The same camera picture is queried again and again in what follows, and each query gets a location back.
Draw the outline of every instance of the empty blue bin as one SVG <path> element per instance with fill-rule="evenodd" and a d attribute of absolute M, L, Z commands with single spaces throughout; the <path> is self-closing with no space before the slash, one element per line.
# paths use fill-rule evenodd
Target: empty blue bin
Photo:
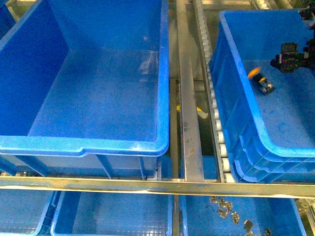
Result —
<path fill-rule="evenodd" d="M 281 44 L 296 42 L 302 51 L 312 37 L 297 10 L 220 13 L 209 66 L 229 160 L 242 168 L 238 174 L 246 181 L 270 182 L 268 173 L 303 174 L 296 181 L 314 179 L 315 75 L 305 68 L 283 74 L 270 65 Z M 268 96 L 247 78 L 256 67 L 277 88 Z M 282 180 L 291 180 L 284 176 Z"/>
<path fill-rule="evenodd" d="M 214 157 L 204 157 L 205 178 L 216 177 Z M 251 231 L 255 236 L 265 236 L 269 228 L 275 236 L 306 236 L 301 218 L 293 199 L 223 197 L 233 204 L 232 212 L 240 216 L 234 224 L 231 213 L 221 218 L 218 203 L 211 203 L 209 197 L 181 196 L 183 213 L 182 232 L 184 236 L 243 236 L 247 233 L 244 222 L 253 223 Z"/>
<path fill-rule="evenodd" d="M 0 190 L 0 235 L 49 233 L 58 197 L 52 191 Z"/>
<path fill-rule="evenodd" d="M 162 176 L 170 177 L 169 159 Z M 52 236 L 171 236 L 173 197 L 155 194 L 63 192 Z"/>
<path fill-rule="evenodd" d="M 139 169 L 167 151 L 167 0 L 38 0 L 0 41 L 0 65 L 2 169 L 75 174 L 96 154 Z"/>

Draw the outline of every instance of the metal beam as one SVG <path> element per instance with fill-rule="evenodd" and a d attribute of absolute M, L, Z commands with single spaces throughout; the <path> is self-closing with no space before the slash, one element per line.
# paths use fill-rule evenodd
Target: metal beam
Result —
<path fill-rule="evenodd" d="M 202 182 L 204 179 L 203 162 L 185 1 L 176 0 L 176 6 L 180 66 L 182 156 L 184 158 L 185 180 Z"/>
<path fill-rule="evenodd" d="M 186 0 L 186 9 L 192 9 L 192 0 Z M 204 10 L 226 10 L 235 8 L 250 8 L 249 0 L 203 0 Z M 168 1 L 169 9 L 176 9 L 176 0 Z"/>
<path fill-rule="evenodd" d="M 60 177 L 0 177 L 0 189 L 60 190 L 238 197 L 315 198 L 315 185 L 117 180 Z"/>

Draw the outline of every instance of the small metal part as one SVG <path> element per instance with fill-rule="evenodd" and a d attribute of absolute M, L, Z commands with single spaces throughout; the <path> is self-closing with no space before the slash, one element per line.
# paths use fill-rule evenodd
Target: small metal part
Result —
<path fill-rule="evenodd" d="M 231 202 L 224 202 L 224 203 L 225 203 L 225 208 L 227 209 L 227 211 L 232 211 L 233 203 Z"/>
<path fill-rule="evenodd" d="M 224 198 L 219 198 L 218 204 L 220 207 L 226 208 L 226 201 L 224 200 Z"/>
<path fill-rule="evenodd" d="M 276 87 L 260 73 L 260 68 L 255 68 L 248 74 L 248 78 L 254 82 L 254 85 L 264 94 L 271 94 Z"/>
<path fill-rule="evenodd" d="M 273 236 L 273 234 L 271 233 L 271 229 L 270 228 L 266 228 L 265 229 L 265 236 Z"/>
<path fill-rule="evenodd" d="M 240 215 L 236 211 L 231 213 L 231 216 L 232 216 L 234 225 L 237 225 L 240 223 Z"/>
<path fill-rule="evenodd" d="M 227 217 L 227 214 L 228 214 L 227 210 L 223 210 L 221 208 L 218 208 L 217 212 L 219 213 L 220 217 L 222 217 L 223 219 L 225 219 Z"/>
<path fill-rule="evenodd" d="M 244 226 L 244 229 L 247 231 L 247 232 L 249 232 L 249 231 L 251 231 L 251 229 L 252 229 L 252 227 L 253 227 L 253 223 L 252 223 L 252 221 L 250 221 L 250 220 L 246 220 L 245 222 L 244 222 L 244 224 L 245 224 L 245 226 Z"/>
<path fill-rule="evenodd" d="M 211 203 L 218 203 L 217 197 L 216 196 L 210 196 L 210 202 Z"/>
<path fill-rule="evenodd" d="M 249 231 L 247 234 L 245 234 L 244 236 L 255 236 L 254 233 L 252 231 Z"/>

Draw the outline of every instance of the black electronic component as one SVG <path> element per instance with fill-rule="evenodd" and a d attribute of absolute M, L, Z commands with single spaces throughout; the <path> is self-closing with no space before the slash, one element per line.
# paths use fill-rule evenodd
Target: black electronic component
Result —
<path fill-rule="evenodd" d="M 308 67 L 308 57 L 297 51 L 296 43 L 284 43 L 281 53 L 271 60 L 270 65 L 283 73 L 292 73 L 299 67 Z"/>
<path fill-rule="evenodd" d="M 260 73 L 260 68 L 255 68 L 248 74 L 248 78 L 252 81 L 255 82 L 256 86 L 258 89 L 264 94 L 268 95 L 272 93 L 276 87 L 270 83 L 267 78 L 265 78 L 261 73 Z"/>
<path fill-rule="evenodd" d="M 314 14 L 314 1 L 309 4 L 308 8 L 300 11 L 303 20 L 314 19 Z M 310 29 L 315 30 L 315 25 L 312 25 Z M 296 43 L 282 44 L 281 53 L 270 61 L 270 65 L 283 73 L 292 73 L 300 67 L 315 70 L 315 32 L 313 39 L 308 40 L 306 45 L 307 47 L 303 48 L 304 53 L 299 53 Z"/>

